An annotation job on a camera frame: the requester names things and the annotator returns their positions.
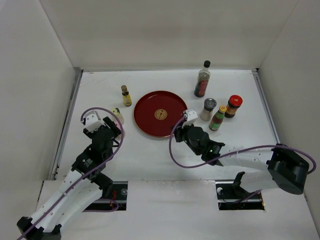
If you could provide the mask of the yellow-lid spice shaker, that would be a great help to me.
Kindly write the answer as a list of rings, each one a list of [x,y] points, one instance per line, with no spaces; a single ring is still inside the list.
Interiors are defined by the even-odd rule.
[[[120,112],[120,109],[117,108],[117,107],[115,107],[115,108],[113,108],[111,111],[112,111],[112,113],[119,119],[120,123],[123,125],[124,122],[125,122],[125,120],[124,120],[123,115],[122,115],[121,112]]]

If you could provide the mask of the small yellow-label oil bottle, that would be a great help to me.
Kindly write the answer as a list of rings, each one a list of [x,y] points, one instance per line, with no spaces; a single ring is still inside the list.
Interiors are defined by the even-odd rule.
[[[129,94],[129,91],[128,91],[126,85],[122,85],[121,86],[121,94],[122,94],[122,98],[123,98],[123,104],[126,107],[131,106],[132,105],[132,100],[131,100],[131,96]]]

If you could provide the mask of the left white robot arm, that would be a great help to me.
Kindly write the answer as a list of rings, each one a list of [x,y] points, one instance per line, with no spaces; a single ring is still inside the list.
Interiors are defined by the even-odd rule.
[[[17,222],[19,239],[59,240],[66,224],[98,199],[112,195],[113,181],[103,170],[123,141],[124,129],[119,119],[85,119],[84,134],[91,140],[77,156],[58,190],[31,216]]]

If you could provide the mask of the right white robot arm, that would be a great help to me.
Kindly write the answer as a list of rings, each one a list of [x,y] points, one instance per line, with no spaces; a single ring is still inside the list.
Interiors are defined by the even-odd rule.
[[[240,167],[232,183],[232,192],[238,198],[257,190],[279,188],[287,193],[301,195],[307,176],[316,169],[314,159],[285,144],[258,145],[249,148],[232,147],[210,139],[209,134],[193,124],[177,123],[170,139],[185,143],[203,161],[200,165]]]

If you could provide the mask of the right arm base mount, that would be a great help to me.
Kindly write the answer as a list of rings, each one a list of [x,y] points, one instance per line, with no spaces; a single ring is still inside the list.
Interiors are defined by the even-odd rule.
[[[239,172],[234,180],[215,182],[217,204],[220,211],[265,210],[261,191],[247,192],[240,187],[245,174]]]

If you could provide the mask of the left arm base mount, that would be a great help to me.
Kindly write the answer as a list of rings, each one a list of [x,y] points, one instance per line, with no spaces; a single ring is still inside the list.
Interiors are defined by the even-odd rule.
[[[83,212],[108,213],[127,210],[128,182],[116,181],[113,183],[108,196],[102,196],[90,204]]]

